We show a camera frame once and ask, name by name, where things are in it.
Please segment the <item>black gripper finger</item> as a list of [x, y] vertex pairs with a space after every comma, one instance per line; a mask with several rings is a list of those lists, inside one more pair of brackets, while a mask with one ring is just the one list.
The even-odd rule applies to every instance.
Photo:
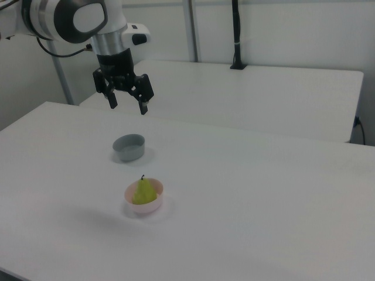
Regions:
[[129, 93], [138, 101], [140, 113], [145, 115], [148, 112], [148, 103], [154, 96], [148, 75], [136, 76], [134, 78], [134, 85]]
[[102, 93], [108, 99], [111, 109], [114, 109], [118, 103], [114, 94], [114, 83], [105, 77], [100, 68], [93, 72], [93, 79], [98, 93]]

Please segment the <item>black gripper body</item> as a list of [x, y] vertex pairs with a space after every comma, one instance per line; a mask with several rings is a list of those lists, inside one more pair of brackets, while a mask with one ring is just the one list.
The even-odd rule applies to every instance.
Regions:
[[104, 77], [114, 83], [116, 90], [132, 90], [135, 73], [131, 49], [114, 55], [97, 55]]

